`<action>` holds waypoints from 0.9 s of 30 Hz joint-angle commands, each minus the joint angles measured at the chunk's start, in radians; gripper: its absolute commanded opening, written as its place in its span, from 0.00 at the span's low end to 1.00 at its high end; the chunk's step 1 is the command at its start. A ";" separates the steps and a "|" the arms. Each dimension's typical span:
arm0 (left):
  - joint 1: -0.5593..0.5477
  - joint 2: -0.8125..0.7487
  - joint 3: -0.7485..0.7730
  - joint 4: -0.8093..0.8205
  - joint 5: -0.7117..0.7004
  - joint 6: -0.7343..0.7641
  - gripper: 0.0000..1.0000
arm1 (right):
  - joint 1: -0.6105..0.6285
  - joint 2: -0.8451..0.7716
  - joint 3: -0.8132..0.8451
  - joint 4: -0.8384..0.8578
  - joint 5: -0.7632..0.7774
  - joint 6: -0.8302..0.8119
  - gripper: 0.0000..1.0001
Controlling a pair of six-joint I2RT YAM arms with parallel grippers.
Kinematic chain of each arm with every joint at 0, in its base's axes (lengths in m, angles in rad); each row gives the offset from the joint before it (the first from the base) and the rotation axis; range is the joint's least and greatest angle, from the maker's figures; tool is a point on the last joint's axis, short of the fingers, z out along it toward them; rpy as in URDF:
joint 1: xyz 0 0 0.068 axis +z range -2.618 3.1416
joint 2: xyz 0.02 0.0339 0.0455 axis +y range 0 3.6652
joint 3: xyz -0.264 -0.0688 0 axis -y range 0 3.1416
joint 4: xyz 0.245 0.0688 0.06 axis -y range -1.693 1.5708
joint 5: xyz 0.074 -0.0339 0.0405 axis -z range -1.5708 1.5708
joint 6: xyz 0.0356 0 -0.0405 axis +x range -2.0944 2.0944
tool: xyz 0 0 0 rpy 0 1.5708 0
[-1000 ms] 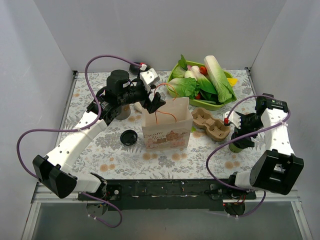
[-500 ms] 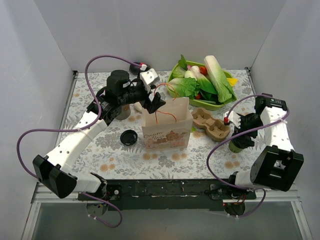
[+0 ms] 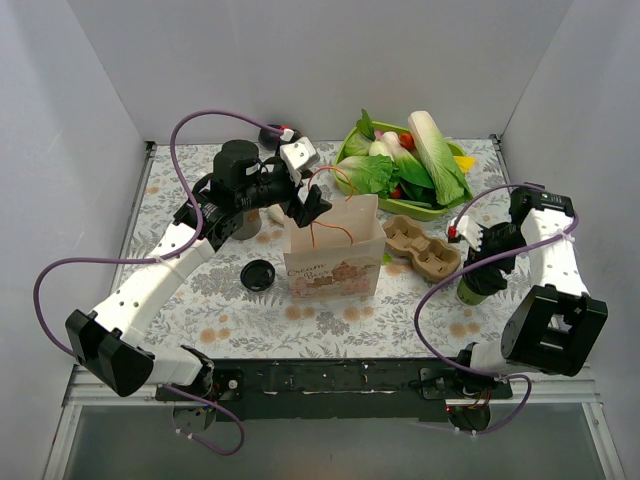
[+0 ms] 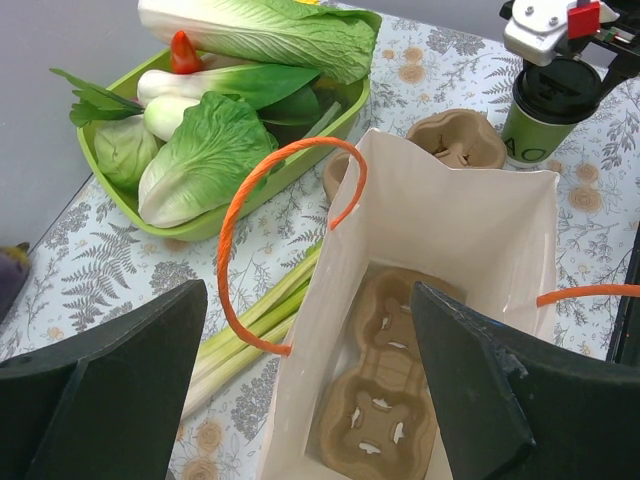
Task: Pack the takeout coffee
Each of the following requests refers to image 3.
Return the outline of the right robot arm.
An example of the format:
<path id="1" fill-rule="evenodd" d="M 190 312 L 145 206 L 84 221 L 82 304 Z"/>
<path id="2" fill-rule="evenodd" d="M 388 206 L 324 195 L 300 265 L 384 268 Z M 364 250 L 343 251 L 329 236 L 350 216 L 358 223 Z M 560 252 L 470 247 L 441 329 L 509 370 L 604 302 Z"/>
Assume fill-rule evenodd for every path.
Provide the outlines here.
<path id="1" fill-rule="evenodd" d="M 608 317 L 606 303 L 590 295 L 578 271 L 569 232 L 577 219 L 571 199 L 520 186 L 510 194 L 509 216 L 484 227 L 462 215 L 449 227 L 449 240 L 469 245 L 457 289 L 463 303 L 477 305 L 505 289 L 517 255 L 527 254 L 530 268 L 530 290 L 501 337 L 461 351 L 466 364 L 453 371 L 452 383 L 464 397 L 486 389 L 487 372 L 575 376 Z"/>

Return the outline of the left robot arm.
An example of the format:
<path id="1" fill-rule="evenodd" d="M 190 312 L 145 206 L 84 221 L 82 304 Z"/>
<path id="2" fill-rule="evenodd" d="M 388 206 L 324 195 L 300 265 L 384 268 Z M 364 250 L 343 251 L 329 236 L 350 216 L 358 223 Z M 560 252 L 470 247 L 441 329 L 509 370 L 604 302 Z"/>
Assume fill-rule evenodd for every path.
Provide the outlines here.
<path id="1" fill-rule="evenodd" d="M 318 159 L 306 137 L 279 146 L 266 161 L 249 141 L 225 142 L 212 172 L 194 184 L 194 198 L 175 213 L 149 263 L 90 313 L 76 310 L 66 320 L 78 363 L 121 397 L 147 384 L 169 383 L 190 399 L 205 398 L 213 387 L 213 360 L 188 346 L 151 352 L 144 344 L 146 331 L 186 279 L 242 229 L 246 213 L 279 205 L 297 226 L 306 227 L 329 211 L 318 186 L 299 197 Z"/>

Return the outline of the brown paper takeout bag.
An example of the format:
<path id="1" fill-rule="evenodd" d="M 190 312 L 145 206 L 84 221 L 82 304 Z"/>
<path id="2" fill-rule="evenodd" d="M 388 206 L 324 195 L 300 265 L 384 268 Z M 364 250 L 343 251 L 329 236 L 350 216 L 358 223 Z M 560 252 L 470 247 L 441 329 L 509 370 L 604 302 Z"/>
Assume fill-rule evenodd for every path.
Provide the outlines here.
<path id="1" fill-rule="evenodd" d="M 378 197 L 349 195 L 301 228 L 284 218 L 285 276 L 296 302 L 375 294 L 386 234 L 377 218 Z"/>

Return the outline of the green paper coffee cup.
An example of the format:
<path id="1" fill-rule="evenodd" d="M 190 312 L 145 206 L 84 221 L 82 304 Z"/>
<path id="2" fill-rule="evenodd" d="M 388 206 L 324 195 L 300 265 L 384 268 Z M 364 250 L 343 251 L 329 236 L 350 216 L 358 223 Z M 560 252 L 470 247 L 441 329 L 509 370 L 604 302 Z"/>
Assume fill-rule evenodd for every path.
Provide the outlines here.
<path id="1" fill-rule="evenodd" d="M 462 277 L 458 284 L 456 295 L 464 305 L 477 306 L 491 296 L 491 293 L 487 292 L 487 289 L 475 278 Z"/>

